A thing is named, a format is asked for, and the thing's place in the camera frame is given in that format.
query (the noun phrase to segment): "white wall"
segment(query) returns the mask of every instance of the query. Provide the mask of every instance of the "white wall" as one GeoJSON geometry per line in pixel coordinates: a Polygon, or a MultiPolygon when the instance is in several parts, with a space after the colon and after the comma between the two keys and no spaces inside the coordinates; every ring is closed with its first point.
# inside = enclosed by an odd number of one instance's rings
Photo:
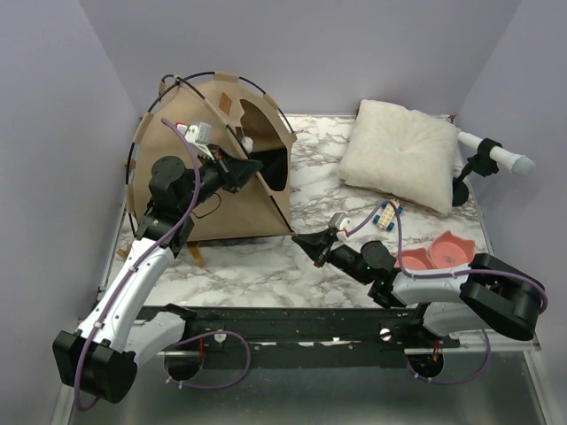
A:
{"type": "Polygon", "coordinates": [[[80,0],[136,109],[165,73],[231,71],[288,112],[362,98],[456,113],[519,0],[80,0]]]}
{"type": "Polygon", "coordinates": [[[567,3],[524,0],[459,112],[465,131],[501,141],[537,164],[473,180],[496,254],[540,279],[543,357],[567,421],[567,3]]]}
{"type": "Polygon", "coordinates": [[[50,423],[51,343],[95,299],[136,114],[76,0],[0,13],[0,422],[50,423]]]}

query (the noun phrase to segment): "white marble tabletop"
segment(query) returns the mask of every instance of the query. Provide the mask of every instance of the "white marble tabletop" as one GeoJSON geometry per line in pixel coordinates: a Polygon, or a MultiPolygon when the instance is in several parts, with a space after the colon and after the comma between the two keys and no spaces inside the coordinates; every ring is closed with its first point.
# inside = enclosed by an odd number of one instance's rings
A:
{"type": "MultiPolygon", "coordinates": [[[[323,230],[336,212],[348,212],[362,221],[384,198],[373,191],[348,187],[337,177],[354,118],[290,117],[298,133],[291,151],[291,224],[298,233],[323,230]]],[[[455,167],[460,168],[458,158],[455,167]]],[[[403,245],[424,247],[444,231],[472,239],[476,251],[486,251],[477,209],[470,199],[446,218],[403,202],[403,245]]],[[[395,252],[397,232],[368,224],[354,235],[354,249],[377,240],[395,252]]],[[[125,221],[119,239],[132,241],[125,221]]],[[[206,260],[197,267],[189,250],[159,278],[146,305],[175,303],[186,306],[241,307],[378,307],[365,287],[332,266],[316,268],[307,255],[286,237],[205,243],[199,247],[206,260]]],[[[115,255],[110,281],[122,267],[115,255]]]]}

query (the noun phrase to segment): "screw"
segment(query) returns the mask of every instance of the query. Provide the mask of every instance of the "screw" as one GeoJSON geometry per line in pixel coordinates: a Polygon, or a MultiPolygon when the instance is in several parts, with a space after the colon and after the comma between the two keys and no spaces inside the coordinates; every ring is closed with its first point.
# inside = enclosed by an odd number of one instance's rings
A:
{"type": "Polygon", "coordinates": [[[392,332],[388,328],[380,329],[380,339],[387,343],[392,339],[392,332]]]}

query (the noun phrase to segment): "white pillow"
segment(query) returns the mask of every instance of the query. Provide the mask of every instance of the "white pillow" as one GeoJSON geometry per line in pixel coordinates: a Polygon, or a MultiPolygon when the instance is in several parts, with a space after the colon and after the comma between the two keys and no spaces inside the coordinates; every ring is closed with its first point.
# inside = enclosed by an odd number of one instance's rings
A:
{"type": "Polygon", "coordinates": [[[363,100],[338,178],[449,214],[457,134],[422,112],[363,100]]]}

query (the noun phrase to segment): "white tube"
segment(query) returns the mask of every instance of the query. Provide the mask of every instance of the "white tube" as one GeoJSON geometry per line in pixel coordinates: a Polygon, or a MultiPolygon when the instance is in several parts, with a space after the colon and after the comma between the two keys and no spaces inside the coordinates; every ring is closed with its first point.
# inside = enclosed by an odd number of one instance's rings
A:
{"type": "MultiPolygon", "coordinates": [[[[462,131],[457,138],[470,148],[476,150],[483,141],[480,137],[462,131]]],[[[498,146],[490,150],[490,158],[505,166],[512,174],[528,175],[535,169],[535,163],[525,155],[508,152],[498,146]]]]}

